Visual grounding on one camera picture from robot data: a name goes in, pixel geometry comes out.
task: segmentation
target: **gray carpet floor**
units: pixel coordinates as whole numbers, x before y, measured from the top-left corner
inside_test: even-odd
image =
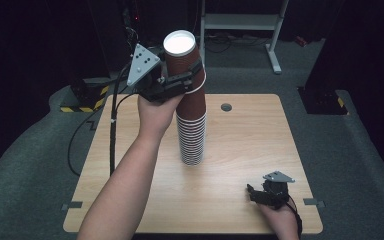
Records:
[[[276,54],[282,74],[275,75],[261,44],[232,45],[213,53],[226,45],[208,42],[206,91],[274,93],[280,97],[313,195],[325,203],[319,208],[323,232],[302,239],[384,239],[384,163],[351,97],[346,91],[337,91],[349,115],[309,115],[297,91],[305,84],[322,46],[323,42],[305,48],[278,42]],[[0,159],[0,239],[76,237],[62,227],[66,216],[62,206],[71,201],[78,181],[68,168],[67,149],[75,129],[89,113],[59,111],[67,90],[61,89],[49,99],[49,114],[26,130]],[[91,118],[95,126],[100,114]],[[90,128],[91,123],[82,126],[72,143],[70,158],[79,172],[94,136]]]

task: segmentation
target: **white metal stand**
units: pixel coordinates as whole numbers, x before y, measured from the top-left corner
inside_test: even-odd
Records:
[[[282,27],[285,17],[286,8],[289,0],[283,0],[279,14],[262,15],[262,14],[206,14],[205,0],[202,0],[201,9],[201,37],[200,37],[200,53],[202,63],[205,64],[205,29],[238,29],[238,30],[272,30],[273,37],[270,44],[266,44],[266,49],[273,71],[281,74],[279,62],[274,48],[277,38]]]

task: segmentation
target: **table top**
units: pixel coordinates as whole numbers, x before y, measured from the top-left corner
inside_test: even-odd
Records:
[[[109,177],[110,96],[92,141],[64,229],[77,232],[92,202]],[[262,190],[263,175],[279,170],[289,183],[303,220],[303,233],[323,229],[289,125],[273,94],[207,94],[207,126],[203,161],[181,161],[175,117],[164,136],[147,207],[138,233],[272,233],[246,184]],[[232,110],[225,112],[221,105]],[[116,164],[137,135],[137,97],[125,100],[117,121]]]

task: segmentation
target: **gray triangular tracker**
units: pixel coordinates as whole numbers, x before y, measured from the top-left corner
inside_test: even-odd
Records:
[[[135,85],[159,63],[160,58],[158,56],[142,45],[137,44],[133,55],[132,66],[130,66],[127,85],[129,87]]]
[[[279,171],[274,171],[272,173],[264,175],[263,178],[272,182],[295,182],[295,179],[290,178]]]

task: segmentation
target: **black metal base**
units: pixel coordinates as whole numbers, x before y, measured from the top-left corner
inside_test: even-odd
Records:
[[[60,105],[62,112],[93,112],[98,110],[106,96],[108,86],[87,87],[86,94],[76,96],[69,88],[67,95]]]
[[[347,115],[344,102],[335,91],[298,88],[299,95],[308,114]]]

